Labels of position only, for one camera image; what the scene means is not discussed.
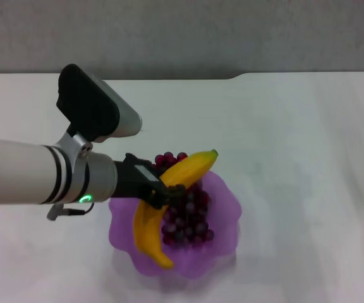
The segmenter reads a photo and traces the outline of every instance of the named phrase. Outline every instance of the translucent purple bowl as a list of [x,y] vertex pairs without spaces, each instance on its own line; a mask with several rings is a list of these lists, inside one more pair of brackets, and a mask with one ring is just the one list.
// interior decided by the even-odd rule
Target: translucent purple bowl
[[[164,253],[174,261],[174,268],[171,271],[189,279],[205,274],[215,265],[218,257],[234,253],[238,245],[238,219],[242,212],[240,203],[226,183],[215,173],[208,172],[202,182],[203,190],[208,192],[212,200],[207,221],[209,227],[214,230],[214,240],[200,247],[188,246],[176,249],[162,245]],[[138,199],[130,198],[110,200],[112,222],[109,229],[109,242],[114,248],[127,252],[141,274],[161,275],[166,270],[160,268],[147,255],[138,252],[134,245],[133,217],[138,201]]]

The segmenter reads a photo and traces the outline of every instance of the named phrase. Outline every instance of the yellow banana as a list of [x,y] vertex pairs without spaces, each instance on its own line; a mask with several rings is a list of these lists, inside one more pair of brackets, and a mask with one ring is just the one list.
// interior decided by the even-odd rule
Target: yellow banana
[[[182,184],[189,188],[210,170],[218,155],[216,150],[194,153],[165,171],[161,175],[161,181],[166,186]],[[133,221],[137,249],[150,256],[162,268],[174,266],[172,260],[161,249],[160,227],[167,207],[168,205],[156,210],[144,200],[140,200]]]

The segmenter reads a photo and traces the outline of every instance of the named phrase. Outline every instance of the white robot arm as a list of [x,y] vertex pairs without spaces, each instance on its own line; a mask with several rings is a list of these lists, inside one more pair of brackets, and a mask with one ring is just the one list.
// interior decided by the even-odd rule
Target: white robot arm
[[66,209],[66,203],[136,197],[160,208],[181,194],[180,187],[164,186],[144,160],[126,154],[123,162],[114,162],[92,152],[92,142],[133,136],[142,127],[141,117],[105,82],[74,64],[66,66],[57,107],[70,126],[55,145],[0,140],[0,204],[53,204],[47,217],[55,220],[88,212]]

